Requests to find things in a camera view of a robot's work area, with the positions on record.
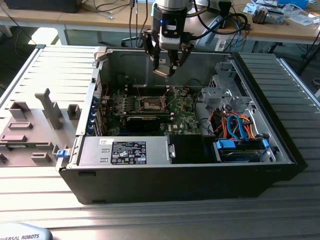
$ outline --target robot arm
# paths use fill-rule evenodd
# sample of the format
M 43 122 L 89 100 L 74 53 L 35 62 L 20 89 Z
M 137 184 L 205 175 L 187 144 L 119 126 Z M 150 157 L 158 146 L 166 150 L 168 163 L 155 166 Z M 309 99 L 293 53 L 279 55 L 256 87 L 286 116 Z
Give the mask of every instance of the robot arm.
M 208 0 L 208 7 L 204 7 L 196 13 L 188 14 L 188 11 L 192 9 L 192 5 L 193 0 L 155 0 L 152 30 L 144 31 L 141 34 L 141 39 L 145 53 L 149 54 L 153 61 L 152 69 L 161 76 L 171 77 L 177 67 L 184 64 L 194 48 L 194 45 L 190 41 L 198 40 L 212 32 L 217 33 L 215 29 L 219 27 L 222 21 L 233 15 L 243 15 L 234 13 L 222 19 L 220 17 L 221 20 L 210 30 L 200 36 L 193 36 L 190 32 L 184 32 L 186 18 L 196 17 L 206 12 L 210 6 L 210 0 Z M 161 49 L 168 51 L 170 59 L 169 67 L 163 64 L 159 65 Z M 178 57 L 179 50 L 182 51 L 181 58 Z

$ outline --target warning label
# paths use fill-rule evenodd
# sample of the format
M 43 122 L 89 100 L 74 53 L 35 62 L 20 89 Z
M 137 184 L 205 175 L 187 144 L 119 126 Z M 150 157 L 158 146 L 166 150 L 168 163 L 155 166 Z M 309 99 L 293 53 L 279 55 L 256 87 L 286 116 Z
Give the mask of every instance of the warning label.
M 113 165 L 147 164 L 145 141 L 114 141 L 112 143 Z

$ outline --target desk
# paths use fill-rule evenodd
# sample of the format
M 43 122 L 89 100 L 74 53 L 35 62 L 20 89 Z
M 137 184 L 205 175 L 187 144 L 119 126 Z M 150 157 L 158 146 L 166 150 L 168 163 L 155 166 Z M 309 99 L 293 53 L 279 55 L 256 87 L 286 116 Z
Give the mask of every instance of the desk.
M 106 0 L 96 0 L 96 5 L 106 3 Z M 245 4 L 249 0 L 237 0 L 235 3 L 236 12 L 240 13 Z M 78 13 L 62 13 L 52 11 L 36 11 L 36 10 L 11 10 L 7 5 L 0 0 L 1 5 L 13 17 L 13 19 L 22 27 L 47 27 L 55 28 L 58 30 L 58 35 L 61 40 L 61 44 L 68 45 L 67 30 L 87 30 L 98 32 L 129 32 L 129 13 L 130 8 L 122 7 L 113 10 L 112 16 L 114 19 L 107 18 L 95 12 L 89 12 L 81 8 Z M 126 4 L 126 1 L 120 1 L 120 3 L 110 4 L 101 7 L 102 10 L 112 9 L 120 5 Z M 88 9 L 94 10 L 92 3 L 86 5 Z M 152 4 L 148 4 L 148 13 L 152 10 Z M 320 6 L 314 6 L 309 4 L 306 11 L 320 11 Z M 138 30 L 141 29 L 146 17 L 145 3 L 138 3 Z M 251 24 L 251 29 L 247 36 L 248 40 L 253 41 L 266 41 L 266 42 L 281 42 L 281 43 L 298 43 L 298 44 L 312 44 L 317 36 L 317 25 L 312 24 L 309 26 L 303 26 L 289 19 L 284 21 L 284 24 L 255 24 L 252 22 L 252 15 L 246 13 L 248 22 Z M 204 20 L 206 23 L 210 22 L 210 17 L 206 17 Z M 194 26 L 192 32 L 196 35 L 204 31 L 203 26 L 198 19 L 188 19 Z M 132 31 L 136 27 L 136 15 L 132 14 L 131 21 Z M 16 24 L 0 9 L 0 25 L 15 26 Z M 151 17 L 148 18 L 145 28 L 151 27 Z M 230 31 L 233 27 L 230 26 L 221 31 Z M 232 35 L 221 35 L 219 41 L 226 41 Z

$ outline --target electronic device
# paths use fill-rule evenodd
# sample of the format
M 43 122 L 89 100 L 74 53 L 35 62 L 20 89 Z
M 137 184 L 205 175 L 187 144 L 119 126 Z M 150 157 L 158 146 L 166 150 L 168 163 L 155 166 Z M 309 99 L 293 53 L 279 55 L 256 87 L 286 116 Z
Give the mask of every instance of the electronic device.
M 270 83 L 296 83 L 275 56 L 192 52 L 166 83 L 143 50 L 96 61 L 74 144 L 57 152 L 83 204 L 256 197 L 307 166 L 259 85 L 259 61 L 281 71 Z
M 272 54 L 193 51 L 164 81 L 142 49 L 69 51 L 6 91 L 0 166 L 55 166 L 83 204 L 257 197 L 316 153 L 320 103 Z
M 4 0 L 9 9 L 48 10 L 76 13 L 82 0 Z

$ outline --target wire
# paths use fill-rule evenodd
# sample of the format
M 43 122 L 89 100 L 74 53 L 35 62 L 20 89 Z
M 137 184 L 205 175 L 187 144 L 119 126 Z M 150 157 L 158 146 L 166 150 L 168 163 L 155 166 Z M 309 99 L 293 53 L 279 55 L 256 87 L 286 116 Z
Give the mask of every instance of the wire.
M 100 7 L 102 7 L 102 6 L 115 4 L 115 3 L 118 2 L 118 1 L 119 1 L 119 0 L 115 0 L 114 2 L 100 4 L 100 5 L 96 6 L 95 9 L 98 10 L 98 8 L 100 8 Z
M 240 27 L 239 27 L 239 24 L 236 22 L 236 20 L 234 20 L 234 19 L 232 18 L 232 21 L 235 23 L 235 25 L 236 25 L 237 28 L 239 29 Z M 232 52 L 234 52 L 234 51 L 237 49 L 237 47 L 238 47 L 239 39 L 240 39 L 240 34 L 241 34 L 241 32 L 238 31 L 238 38 L 237 38 L 237 40 L 236 40 L 236 43 L 235 43 L 235 46 L 234 46 L 234 49 L 232 50 Z
M 108 11 L 111 11 L 111 10 L 115 10 L 115 9 L 119 9 L 119 8 L 122 8 L 122 7 L 129 6 L 129 4 L 124 4 L 124 5 L 117 6 L 117 7 L 111 8 L 111 9 L 107 9 L 107 10 L 95 10 L 95 11 L 92 11 L 92 10 L 90 10 L 90 9 L 85 8 L 84 3 L 87 3 L 87 1 L 83 2 L 83 3 L 81 4 L 81 7 L 82 7 L 84 10 L 86 10 L 86 11 L 88 11 L 88 12 L 91 12 L 91 13 L 103 13 L 103 12 L 108 12 Z
M 148 0 L 145 0 L 145 19 L 144 19 L 142 28 L 141 28 L 141 30 L 140 30 L 139 36 L 141 35 L 142 31 L 143 31 L 144 28 L 145 28 L 145 25 L 146 25 L 146 22 L 147 22 L 147 20 L 148 20 L 148 17 L 149 17 L 149 14 L 148 14 Z
M 105 95 L 104 96 L 107 96 L 108 90 L 109 90 L 109 85 L 108 85 L 108 83 L 106 83 L 106 90 L 105 90 Z
M 227 119 L 226 126 L 227 126 L 227 129 L 228 129 L 229 134 L 230 134 L 231 136 L 233 136 L 235 139 L 238 139 L 238 137 L 231 131 L 231 127 L 230 127 L 231 120 L 232 120 L 233 117 L 235 117 L 235 118 L 237 119 L 237 121 L 238 121 L 239 131 L 240 131 L 241 137 L 242 137 L 245 141 L 247 141 L 248 138 L 247 138 L 247 136 L 246 136 L 246 134 L 245 134 L 245 132 L 244 132 L 244 130 L 243 130 L 242 121 L 240 120 L 240 117 L 239 117 L 238 115 L 236 115 L 236 114 L 230 115 L 230 116 L 228 117 L 228 119 Z
M 254 131 L 252 130 L 252 124 L 250 125 L 250 131 L 251 131 L 251 134 L 252 134 L 253 139 L 256 139 L 256 137 L 255 137 L 255 135 L 254 135 Z
M 306 49 L 305 50 L 303 50 L 302 48 L 301 48 L 301 46 L 299 45 L 299 44 L 295 44 L 302 52 L 304 52 L 305 54 L 307 54 L 307 52 L 306 52 Z
M 196 81 L 201 87 L 203 87 L 203 88 L 205 87 L 205 86 L 202 85 L 201 82 L 200 82 L 198 79 L 196 79 L 196 78 L 190 78 L 190 79 L 188 79 L 187 81 L 185 81 L 184 84 L 183 84 L 183 87 L 186 88 L 186 83 L 189 82 L 189 81 L 191 81 L 191 80 Z
M 168 106 L 170 106 L 176 99 L 177 97 L 175 97 L 171 102 L 169 102 L 164 108 L 167 108 Z
M 18 52 L 17 52 L 17 42 L 18 42 L 18 39 L 19 39 L 19 35 L 20 35 L 20 33 L 21 33 L 21 30 L 22 30 L 22 28 L 20 28 L 20 31 L 19 31 L 18 34 L 16 35 L 16 39 L 15 39 L 15 42 L 14 42 L 14 51 L 15 51 L 15 54 L 16 54 L 19 58 L 21 58 L 21 59 L 23 59 L 23 60 L 27 60 L 27 59 L 25 59 L 24 57 L 20 56 L 20 55 L 18 54 Z
M 130 34 L 130 44 L 131 44 L 131 47 L 132 46 L 132 34 L 131 34 L 131 19 L 132 19 L 132 7 L 130 8 L 130 16 L 129 16 L 129 34 Z
M 320 83 L 317 82 L 317 81 L 320 81 L 320 78 L 314 78 L 314 79 L 312 79 L 312 81 L 313 81 L 313 83 L 314 83 L 315 85 L 320 86 Z
M 239 16 L 239 17 L 242 17 L 244 19 L 244 24 L 237 30 L 235 31 L 230 31 L 230 32 L 218 32 L 218 31 L 215 31 L 214 29 L 219 26 L 219 24 L 221 24 L 223 21 L 227 20 L 227 19 L 230 19 L 232 17 L 236 17 L 236 16 Z M 191 40 L 198 40 L 198 39 L 201 39 L 203 37 L 205 37 L 206 35 L 208 35 L 209 33 L 215 33 L 215 34 L 220 34 L 220 35 L 230 35 L 230 34 L 235 34 L 239 31 L 241 31 L 242 29 L 244 29 L 248 24 L 248 18 L 246 17 L 246 15 L 242 14 L 242 13 L 231 13 L 229 14 L 228 16 L 225 16 L 224 18 L 222 18 L 220 21 L 218 21 L 213 27 L 210 28 L 210 30 L 204 32 L 203 34 L 201 34 L 200 36 L 192 36 L 191 37 Z
M 35 41 L 32 40 L 32 38 L 29 36 L 28 33 L 26 33 L 26 31 L 6 12 L 6 10 L 4 9 L 4 7 L 0 4 L 0 8 L 3 10 L 3 12 L 19 27 L 21 28 L 22 32 L 35 44 Z
M 135 47 L 138 47 L 138 0 L 135 0 Z

